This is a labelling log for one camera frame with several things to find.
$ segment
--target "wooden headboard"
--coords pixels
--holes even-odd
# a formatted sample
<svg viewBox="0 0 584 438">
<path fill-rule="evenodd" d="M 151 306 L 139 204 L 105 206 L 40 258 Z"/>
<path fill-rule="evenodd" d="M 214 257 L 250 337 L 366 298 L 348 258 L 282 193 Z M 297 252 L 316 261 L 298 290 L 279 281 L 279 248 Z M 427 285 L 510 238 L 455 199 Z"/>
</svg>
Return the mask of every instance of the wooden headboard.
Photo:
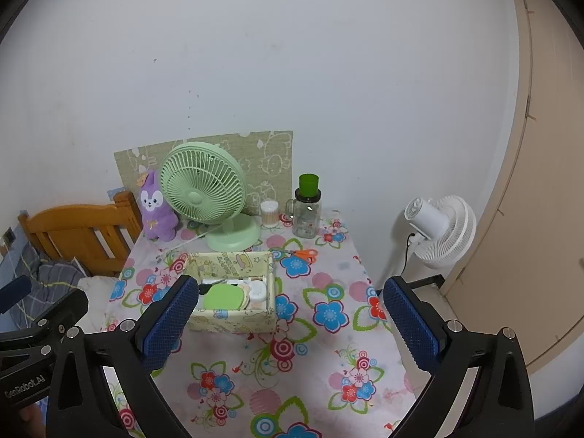
<svg viewBox="0 0 584 438">
<path fill-rule="evenodd" d="M 133 242 L 142 231 L 142 216 L 134 195 L 117 193 L 114 204 L 64 205 L 33 217 L 20 214 L 18 221 L 30 242 L 53 260 L 77 257 L 92 275 L 116 276 L 130 254 L 120 228 L 126 228 Z M 113 253 L 110 257 L 96 235 L 101 232 Z"/>
</svg>

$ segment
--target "green fan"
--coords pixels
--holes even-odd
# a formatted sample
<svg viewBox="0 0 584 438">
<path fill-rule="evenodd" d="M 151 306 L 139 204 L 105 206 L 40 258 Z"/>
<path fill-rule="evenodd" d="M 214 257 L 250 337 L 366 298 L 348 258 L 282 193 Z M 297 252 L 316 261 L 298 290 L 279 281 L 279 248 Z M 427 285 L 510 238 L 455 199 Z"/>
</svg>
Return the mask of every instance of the green fan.
<svg viewBox="0 0 584 438">
<path fill-rule="evenodd" d="M 224 149 L 190 142 L 174 147 L 158 171 L 164 199 L 189 219 L 217 225 L 206 234 L 215 251 L 242 251 L 259 239 L 258 223 L 241 209 L 245 175 Z"/>
</svg>

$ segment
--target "patterned wall paper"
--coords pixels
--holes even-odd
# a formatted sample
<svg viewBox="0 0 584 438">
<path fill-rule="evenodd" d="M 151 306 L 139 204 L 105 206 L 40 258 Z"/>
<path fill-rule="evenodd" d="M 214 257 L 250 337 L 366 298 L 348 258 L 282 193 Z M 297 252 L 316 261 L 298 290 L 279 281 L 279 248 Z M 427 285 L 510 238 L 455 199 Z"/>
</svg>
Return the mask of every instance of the patterned wall paper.
<svg viewBox="0 0 584 438">
<path fill-rule="evenodd" d="M 157 169 L 168 152 L 187 141 L 202 141 L 220 146 L 241 165 L 245 173 L 247 214 L 259 214 L 259 204 L 266 199 L 278 201 L 280 209 L 292 196 L 292 132 L 253 132 L 250 134 L 213 135 L 155 145 L 140 146 L 114 153 L 125 188 L 138 194 L 136 181 L 148 169 Z"/>
</svg>

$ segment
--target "floor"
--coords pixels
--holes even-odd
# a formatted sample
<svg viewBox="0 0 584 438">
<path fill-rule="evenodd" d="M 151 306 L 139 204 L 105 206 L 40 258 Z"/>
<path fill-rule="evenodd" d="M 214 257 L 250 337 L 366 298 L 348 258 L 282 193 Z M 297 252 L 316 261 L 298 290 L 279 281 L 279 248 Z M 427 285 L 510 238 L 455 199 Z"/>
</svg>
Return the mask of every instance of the floor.
<svg viewBox="0 0 584 438">
<path fill-rule="evenodd" d="M 456 319 L 456 316 L 452 312 L 450 305 L 446 301 L 445 297 L 440 294 L 438 288 L 436 288 L 435 285 L 428 285 L 417 288 L 414 290 L 414 292 L 416 292 L 420 300 L 430 303 L 443 319 Z M 395 325 L 393 326 L 392 330 L 393 335 L 395 336 L 395 340 L 398 343 L 398 349 L 402 357 L 402 362 L 404 363 L 405 370 L 407 371 L 408 377 L 410 378 L 410 384 L 414 390 L 414 394 L 417 397 L 420 395 L 424 389 L 424 386 L 428 382 L 430 374 L 423 370 L 419 370 L 419 368 L 416 366 L 414 358 L 405 345 L 404 340 L 397 332 Z M 440 428 L 440 431 L 436 435 L 437 438 L 443 438 L 452 433 L 454 426 L 458 422 L 458 417 L 460 417 L 460 414 L 462 413 L 462 409 L 464 408 L 468 394 L 471 391 L 472 383 L 474 382 L 476 374 L 477 371 L 474 369 L 470 369 L 466 373 L 466 377 L 464 378 L 462 387 L 460 387 L 460 391 L 456 397 L 456 400 L 450 409 L 450 413 L 442 424 L 442 428 Z"/>
</svg>

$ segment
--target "white fan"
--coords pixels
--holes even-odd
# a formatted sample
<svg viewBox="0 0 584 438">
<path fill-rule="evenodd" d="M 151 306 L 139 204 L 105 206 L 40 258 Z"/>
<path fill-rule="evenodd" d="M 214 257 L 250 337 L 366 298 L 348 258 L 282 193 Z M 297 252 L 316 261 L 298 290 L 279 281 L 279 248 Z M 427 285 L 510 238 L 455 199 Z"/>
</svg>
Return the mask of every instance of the white fan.
<svg viewBox="0 0 584 438">
<path fill-rule="evenodd" d="M 416 197 L 404 211 L 405 218 L 418 233 L 410 240 L 416 257 L 431 269 L 442 269 L 462 258 L 477 230 L 471 207 L 458 196 L 437 201 Z"/>
</svg>

